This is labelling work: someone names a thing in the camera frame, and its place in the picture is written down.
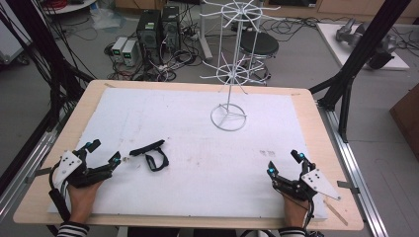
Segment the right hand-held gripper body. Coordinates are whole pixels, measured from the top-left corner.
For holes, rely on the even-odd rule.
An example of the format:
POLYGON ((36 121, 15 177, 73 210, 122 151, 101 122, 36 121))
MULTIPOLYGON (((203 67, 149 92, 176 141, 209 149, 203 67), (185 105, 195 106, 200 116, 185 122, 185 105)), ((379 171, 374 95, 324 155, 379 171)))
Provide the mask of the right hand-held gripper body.
POLYGON ((336 200, 341 199, 339 193, 319 169, 303 174, 298 180, 291 181, 284 177, 282 180, 284 183, 281 186, 273 185, 273 188, 299 200, 312 200, 317 194, 336 200))

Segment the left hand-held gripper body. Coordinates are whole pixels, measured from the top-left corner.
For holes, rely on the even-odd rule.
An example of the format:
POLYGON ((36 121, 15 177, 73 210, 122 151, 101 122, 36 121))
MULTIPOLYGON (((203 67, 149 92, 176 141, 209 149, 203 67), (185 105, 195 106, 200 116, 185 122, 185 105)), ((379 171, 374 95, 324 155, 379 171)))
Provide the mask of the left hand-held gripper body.
POLYGON ((112 177, 109 165, 91 169, 84 160, 66 150, 58 163, 57 173, 52 179, 52 186, 59 188, 65 182, 79 189, 89 187, 112 177))

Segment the black strap accessory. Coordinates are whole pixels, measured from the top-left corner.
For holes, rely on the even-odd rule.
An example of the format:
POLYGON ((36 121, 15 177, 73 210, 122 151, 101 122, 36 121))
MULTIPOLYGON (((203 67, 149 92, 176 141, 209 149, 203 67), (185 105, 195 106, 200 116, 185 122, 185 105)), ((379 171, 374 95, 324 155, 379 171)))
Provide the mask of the black strap accessory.
POLYGON ((129 152, 129 155, 130 156, 144 155, 145 159, 146 159, 146 162, 148 164, 148 167, 152 172, 161 171, 162 169, 164 169, 165 167, 167 167, 169 165, 169 159, 161 149, 161 146, 164 144, 164 142, 165 142, 164 139, 160 139, 160 140, 158 140, 156 142, 153 142, 149 145, 131 150, 129 152), (157 166, 156 163, 155 163, 154 158, 151 155, 148 155, 149 151, 157 151, 163 157, 163 161, 162 161, 162 164, 160 166, 157 166))

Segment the person's left hand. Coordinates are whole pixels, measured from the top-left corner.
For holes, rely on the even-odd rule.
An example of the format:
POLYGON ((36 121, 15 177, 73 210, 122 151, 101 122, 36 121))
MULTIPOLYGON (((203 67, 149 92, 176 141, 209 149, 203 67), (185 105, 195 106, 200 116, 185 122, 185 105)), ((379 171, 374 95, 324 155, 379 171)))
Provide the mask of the person's left hand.
POLYGON ((79 189, 71 185, 67 186, 71 202, 70 221, 84 224, 88 220, 93 210, 96 193, 101 185, 102 183, 96 183, 79 189))

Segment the thin wooden stick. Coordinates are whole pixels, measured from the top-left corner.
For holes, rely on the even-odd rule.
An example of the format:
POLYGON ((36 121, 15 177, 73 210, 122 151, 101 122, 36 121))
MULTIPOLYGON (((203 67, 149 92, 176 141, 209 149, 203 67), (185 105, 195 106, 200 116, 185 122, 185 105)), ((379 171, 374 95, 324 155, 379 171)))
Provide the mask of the thin wooden stick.
POLYGON ((328 198, 324 201, 326 207, 345 225, 348 226, 349 223, 343 214, 339 211, 337 202, 329 200, 328 198))

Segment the white foam mat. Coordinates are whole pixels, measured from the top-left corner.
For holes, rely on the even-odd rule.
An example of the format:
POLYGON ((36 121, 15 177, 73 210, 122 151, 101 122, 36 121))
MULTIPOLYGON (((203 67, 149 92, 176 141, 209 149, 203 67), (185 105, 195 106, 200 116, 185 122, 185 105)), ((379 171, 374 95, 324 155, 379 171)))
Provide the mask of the white foam mat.
POLYGON ((117 151, 122 163, 100 187, 97 214, 188 217, 283 216, 283 199, 267 174, 272 161, 281 176, 295 180, 301 168, 292 150, 306 143, 293 97, 258 93, 231 95, 247 115, 236 131, 215 127, 210 112, 227 94, 108 88, 78 143, 101 145, 87 157, 90 167, 117 151), (152 172, 144 155, 131 150, 160 139, 169 165, 152 172))

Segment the white bench power supply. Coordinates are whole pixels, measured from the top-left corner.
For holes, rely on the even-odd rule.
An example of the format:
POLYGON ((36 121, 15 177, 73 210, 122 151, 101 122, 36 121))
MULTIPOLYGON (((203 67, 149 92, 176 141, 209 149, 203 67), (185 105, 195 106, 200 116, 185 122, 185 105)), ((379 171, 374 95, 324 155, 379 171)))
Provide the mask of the white bench power supply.
POLYGON ((138 51, 136 47, 136 41, 129 39, 122 51, 124 63, 126 66, 133 67, 135 66, 138 58, 138 51))
POLYGON ((125 47, 126 41, 127 37, 119 37, 111 48, 113 60, 117 63, 124 62, 122 51, 125 47))

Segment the brown wooden cabinet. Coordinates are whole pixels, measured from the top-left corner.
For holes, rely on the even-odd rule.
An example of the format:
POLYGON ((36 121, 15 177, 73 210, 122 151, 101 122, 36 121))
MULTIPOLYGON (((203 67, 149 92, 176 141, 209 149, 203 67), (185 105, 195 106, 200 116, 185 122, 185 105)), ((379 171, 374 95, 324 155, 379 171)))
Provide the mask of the brown wooden cabinet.
POLYGON ((419 161, 419 83, 390 110, 393 120, 419 161))

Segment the white floor board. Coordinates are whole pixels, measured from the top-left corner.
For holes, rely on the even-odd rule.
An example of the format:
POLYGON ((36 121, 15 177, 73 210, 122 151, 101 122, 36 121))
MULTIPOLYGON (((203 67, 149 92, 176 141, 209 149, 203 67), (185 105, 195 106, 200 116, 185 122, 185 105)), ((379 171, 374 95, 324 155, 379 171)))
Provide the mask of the white floor board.
MULTIPOLYGON (((335 59, 340 65, 343 65, 353 48, 346 42, 339 42, 335 40, 336 32, 343 27, 343 24, 322 24, 317 23, 317 29, 319 30, 322 38, 327 42, 329 49, 334 55, 335 59)), ((381 70, 407 70, 409 66, 403 61, 403 59, 397 55, 396 52, 391 54, 393 58, 381 68, 381 70)))

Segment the black round stool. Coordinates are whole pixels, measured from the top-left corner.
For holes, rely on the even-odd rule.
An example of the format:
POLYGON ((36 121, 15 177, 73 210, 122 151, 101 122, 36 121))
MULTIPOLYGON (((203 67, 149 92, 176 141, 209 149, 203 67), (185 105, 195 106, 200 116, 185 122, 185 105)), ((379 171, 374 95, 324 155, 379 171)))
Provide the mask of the black round stool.
POLYGON ((265 60, 276 57, 278 50, 279 43, 269 34, 244 32, 240 41, 240 52, 244 58, 240 65, 249 71, 253 82, 266 85, 271 73, 265 60))

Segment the grey equipment case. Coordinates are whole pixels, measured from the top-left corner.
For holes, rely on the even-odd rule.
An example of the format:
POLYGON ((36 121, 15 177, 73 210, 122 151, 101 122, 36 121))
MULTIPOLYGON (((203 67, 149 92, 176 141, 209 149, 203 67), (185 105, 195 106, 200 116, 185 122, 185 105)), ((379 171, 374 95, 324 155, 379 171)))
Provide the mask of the grey equipment case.
MULTIPOLYGON (((16 24, 14 30, 17 32, 18 36, 26 45, 29 45, 32 40, 27 34, 26 30, 23 28, 22 24, 19 22, 13 12, 8 13, 8 16, 12 22, 16 24)), ((10 64, 23 50, 24 49, 18 40, 0 20, 0 64, 10 64)))

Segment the slim black computer tower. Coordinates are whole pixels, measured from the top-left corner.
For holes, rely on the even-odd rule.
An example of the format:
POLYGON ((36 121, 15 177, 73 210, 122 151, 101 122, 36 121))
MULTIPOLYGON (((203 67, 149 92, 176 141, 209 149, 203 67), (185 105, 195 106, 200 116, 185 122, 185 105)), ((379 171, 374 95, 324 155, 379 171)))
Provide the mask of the slim black computer tower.
POLYGON ((179 13, 178 6, 165 6, 162 11, 164 41, 172 52, 181 48, 179 13))

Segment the grey desk leg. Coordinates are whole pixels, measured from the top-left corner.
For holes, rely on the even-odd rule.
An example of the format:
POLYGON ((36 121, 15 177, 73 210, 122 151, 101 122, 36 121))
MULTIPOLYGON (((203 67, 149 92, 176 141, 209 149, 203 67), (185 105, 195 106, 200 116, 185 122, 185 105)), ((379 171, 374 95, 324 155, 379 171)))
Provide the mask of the grey desk leg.
POLYGON ((199 30, 199 41, 206 61, 212 60, 212 53, 210 46, 206 38, 206 19, 204 17, 205 0, 200 1, 200 30, 199 30))

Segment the small metal table bracket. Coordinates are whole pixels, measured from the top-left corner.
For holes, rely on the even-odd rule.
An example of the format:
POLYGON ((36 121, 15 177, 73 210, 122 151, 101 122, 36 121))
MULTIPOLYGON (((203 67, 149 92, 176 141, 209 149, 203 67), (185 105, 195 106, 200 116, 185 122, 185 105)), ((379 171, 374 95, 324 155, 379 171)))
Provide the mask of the small metal table bracket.
POLYGON ((38 169, 38 170, 34 171, 30 176, 27 176, 26 179, 25 179, 25 182, 27 184, 31 184, 36 177, 47 175, 47 174, 50 173, 50 171, 51 171, 51 167, 38 169))
POLYGON ((339 188, 350 190, 353 195, 357 195, 360 192, 359 188, 355 187, 352 183, 349 182, 338 181, 337 186, 339 188))

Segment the black metal frame post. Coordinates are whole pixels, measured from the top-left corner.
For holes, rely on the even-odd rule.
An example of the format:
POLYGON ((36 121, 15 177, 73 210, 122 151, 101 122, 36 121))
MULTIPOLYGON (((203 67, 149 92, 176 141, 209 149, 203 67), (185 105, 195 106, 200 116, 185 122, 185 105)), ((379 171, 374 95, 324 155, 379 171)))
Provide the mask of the black metal frame post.
POLYGON ((309 89, 311 94, 327 89, 325 96, 318 101, 318 105, 326 111, 334 111, 336 103, 342 100, 338 133, 345 143, 348 142, 347 123, 353 82, 373 55, 384 35, 389 32, 411 1, 384 0, 366 33, 361 37, 360 42, 355 46, 341 69, 330 79, 309 89))
POLYGON ((81 71, 65 59, 51 30, 41 17, 42 10, 37 9, 34 0, 6 0, 6 3, 38 52, 34 53, 29 48, 17 33, 18 27, 13 27, 7 14, 0 11, 0 21, 27 52, 49 86, 50 110, 47 113, 46 121, 48 128, 53 129, 59 123, 61 108, 65 104, 78 102, 85 91, 81 83, 90 83, 94 77, 81 71))

